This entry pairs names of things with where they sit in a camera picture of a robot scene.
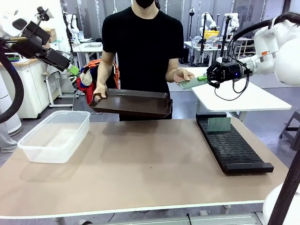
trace person's left hand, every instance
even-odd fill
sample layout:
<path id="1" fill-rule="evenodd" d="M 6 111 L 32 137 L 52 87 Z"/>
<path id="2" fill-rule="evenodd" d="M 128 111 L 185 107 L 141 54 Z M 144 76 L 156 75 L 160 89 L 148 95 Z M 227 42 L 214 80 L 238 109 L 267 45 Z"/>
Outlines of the person's left hand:
<path id="1" fill-rule="evenodd" d="M 195 75 L 192 74 L 192 73 L 190 73 L 190 72 L 188 72 L 184 68 L 177 69 L 174 72 L 174 76 L 173 76 L 173 80 L 176 83 L 179 83 L 181 81 L 190 81 L 191 79 L 194 79 L 194 78 L 195 78 Z"/>

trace black t-shirt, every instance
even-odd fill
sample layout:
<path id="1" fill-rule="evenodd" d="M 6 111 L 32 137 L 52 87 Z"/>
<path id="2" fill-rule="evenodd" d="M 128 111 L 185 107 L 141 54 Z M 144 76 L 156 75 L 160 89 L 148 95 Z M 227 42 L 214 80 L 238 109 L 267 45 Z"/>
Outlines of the black t-shirt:
<path id="1" fill-rule="evenodd" d="M 118 54 L 121 89 L 169 93 L 169 59 L 183 53 L 180 21 L 161 11 L 142 19 L 129 7 L 104 20 L 102 38 L 104 51 Z"/>

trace gray floor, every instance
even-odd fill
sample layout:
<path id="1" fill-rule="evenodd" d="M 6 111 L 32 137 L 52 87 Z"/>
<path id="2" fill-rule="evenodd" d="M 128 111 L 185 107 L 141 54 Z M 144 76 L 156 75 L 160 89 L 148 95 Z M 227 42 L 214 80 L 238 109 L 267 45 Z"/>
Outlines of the gray floor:
<path id="1" fill-rule="evenodd" d="M 300 88 L 276 88 L 266 89 L 271 94 L 290 103 L 293 107 L 289 111 L 264 111 L 264 112 L 249 112 L 246 116 L 246 126 L 256 134 L 269 149 L 274 152 L 282 162 L 290 166 L 295 152 L 290 150 L 290 143 L 283 138 L 278 139 L 279 134 L 283 130 L 285 123 L 289 120 L 295 110 L 300 107 Z M 196 97 L 190 91 L 172 92 L 171 97 L 174 100 L 173 118 L 174 119 L 189 119 L 195 117 Z M 42 114 L 42 119 L 53 113 L 56 110 L 70 110 L 70 108 L 53 108 L 46 109 Z M 75 110 L 90 111 L 84 97 L 80 97 L 75 101 Z M 22 120 L 23 131 L 14 136 L 15 140 L 19 140 L 23 135 L 35 127 L 41 120 Z M 118 121 L 118 116 L 108 113 L 101 115 L 92 115 L 91 122 L 96 121 Z M 0 166 L 10 157 L 11 154 L 0 154 Z M 247 204 L 234 205 L 230 213 L 247 213 L 253 211 L 262 211 L 262 204 Z M 192 209 L 173 209 L 173 210 L 155 210 L 147 213 L 129 212 L 116 213 L 110 223 L 119 223 L 132 221 L 143 218 L 168 218 L 168 217 L 184 217 L 187 213 L 191 216 L 199 215 L 200 210 L 207 210 L 210 214 L 216 215 L 220 213 L 221 207 L 202 207 Z M 91 215 L 85 217 L 68 217 L 66 222 L 68 225 L 76 225 L 80 219 L 87 219 L 93 223 L 107 223 L 112 214 Z M 55 224 L 52 219 L 34 219 L 34 220 L 0 220 L 1 225 L 52 225 Z"/>

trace yellow bin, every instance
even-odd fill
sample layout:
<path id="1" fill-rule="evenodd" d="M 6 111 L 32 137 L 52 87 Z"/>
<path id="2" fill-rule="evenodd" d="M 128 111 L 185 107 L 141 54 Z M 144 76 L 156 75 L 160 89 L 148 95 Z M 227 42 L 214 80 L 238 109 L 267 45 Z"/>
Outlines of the yellow bin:
<path id="1" fill-rule="evenodd" d="M 219 35 L 219 33 L 220 33 L 220 31 L 215 31 L 215 30 L 206 30 L 205 32 L 204 32 L 204 38 L 206 39 L 206 40 L 208 40 L 210 37 L 212 37 L 212 36 L 218 36 Z"/>

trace black rack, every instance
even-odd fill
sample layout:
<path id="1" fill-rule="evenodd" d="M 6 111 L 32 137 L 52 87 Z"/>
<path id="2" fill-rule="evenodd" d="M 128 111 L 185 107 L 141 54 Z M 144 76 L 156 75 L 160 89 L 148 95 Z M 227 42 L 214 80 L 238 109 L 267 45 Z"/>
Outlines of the black rack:
<path id="1" fill-rule="evenodd" d="M 208 119 L 197 119 L 212 153 L 225 174 L 271 173 L 274 167 L 265 163 L 231 125 L 230 131 L 208 132 Z"/>

